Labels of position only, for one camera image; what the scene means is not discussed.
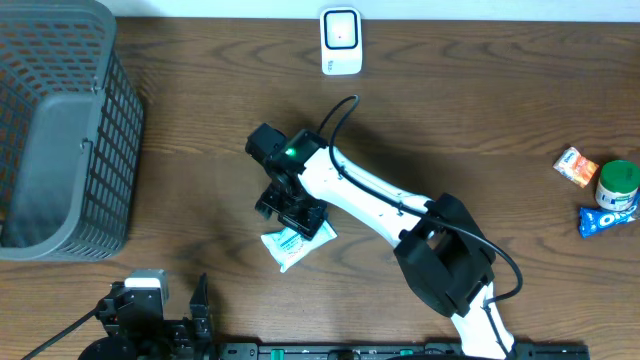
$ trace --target plastic basket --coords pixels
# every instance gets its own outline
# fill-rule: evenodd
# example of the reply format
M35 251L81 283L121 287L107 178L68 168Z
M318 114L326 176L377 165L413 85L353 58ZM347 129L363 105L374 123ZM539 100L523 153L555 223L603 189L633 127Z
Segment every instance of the plastic basket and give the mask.
M94 1L0 0L0 259L122 249L143 111Z

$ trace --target blue package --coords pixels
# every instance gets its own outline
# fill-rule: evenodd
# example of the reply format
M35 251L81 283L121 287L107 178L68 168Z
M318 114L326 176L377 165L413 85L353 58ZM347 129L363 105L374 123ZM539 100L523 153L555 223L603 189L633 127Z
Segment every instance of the blue package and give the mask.
M640 192L633 198L633 204L625 211L609 211L605 209L580 209L580 235L583 238L597 234L618 224L626 224L640 217L638 212Z

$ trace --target white electronic device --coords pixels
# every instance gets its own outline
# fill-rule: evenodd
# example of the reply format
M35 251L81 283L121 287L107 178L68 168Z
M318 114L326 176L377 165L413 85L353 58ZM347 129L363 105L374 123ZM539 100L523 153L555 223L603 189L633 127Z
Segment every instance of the white electronic device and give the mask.
M357 74L362 69L360 13L351 7L326 9L320 15L322 72L326 75Z

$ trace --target wood grain surface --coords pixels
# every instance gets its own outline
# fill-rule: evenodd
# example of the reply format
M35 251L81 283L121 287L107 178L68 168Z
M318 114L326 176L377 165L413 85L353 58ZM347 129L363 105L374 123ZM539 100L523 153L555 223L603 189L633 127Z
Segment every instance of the wood grain surface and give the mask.
M117 49L147 103L130 241L96 264L0 263L0 358L18 359L137 268L170 274L168 318L210 276L217 332L264 342L456 338L407 288L387 243L332 208L339 237L279 273L253 210L268 184L244 152L262 122L315 128L347 95L338 139L353 161L412 192L460 198L518 262L500 304L534 341L584 342L592 359L640 355L640 225L587 240L595 206L553 170L569 145L640 163L640 28L628 24L363 23L364 68L321 73L317 21L119 19ZM513 286L495 267L498 292ZM75 358L104 336L91 321L42 358Z

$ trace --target jar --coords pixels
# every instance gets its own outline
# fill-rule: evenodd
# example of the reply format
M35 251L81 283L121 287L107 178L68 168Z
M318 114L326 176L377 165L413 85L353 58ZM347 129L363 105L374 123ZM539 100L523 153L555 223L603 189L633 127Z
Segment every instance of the jar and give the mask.
M616 160L602 167L596 201L603 209L627 210L640 185L640 169L629 161Z

